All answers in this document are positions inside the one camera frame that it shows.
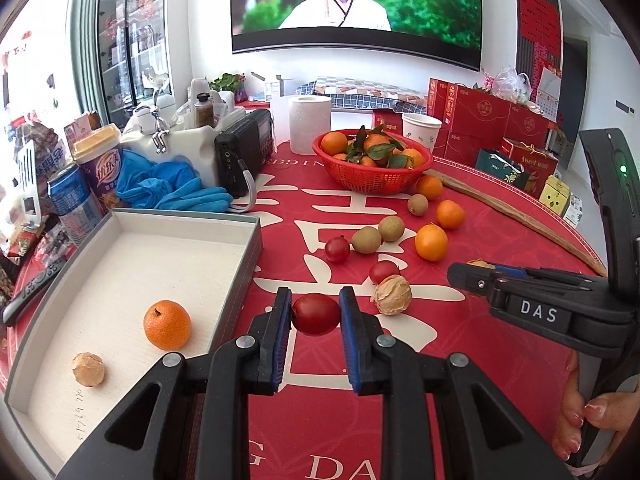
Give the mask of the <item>person right hand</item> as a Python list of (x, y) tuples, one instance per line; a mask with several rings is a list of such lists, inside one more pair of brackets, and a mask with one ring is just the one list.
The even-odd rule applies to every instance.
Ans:
[(604, 465), (626, 437), (639, 411), (639, 388), (633, 393), (610, 392), (586, 401), (578, 391), (579, 364), (575, 350), (570, 352), (565, 369), (567, 378), (561, 411), (551, 439), (551, 447), (560, 460), (566, 462), (582, 446), (580, 428), (584, 422), (602, 430), (615, 432), (611, 445), (600, 464)]

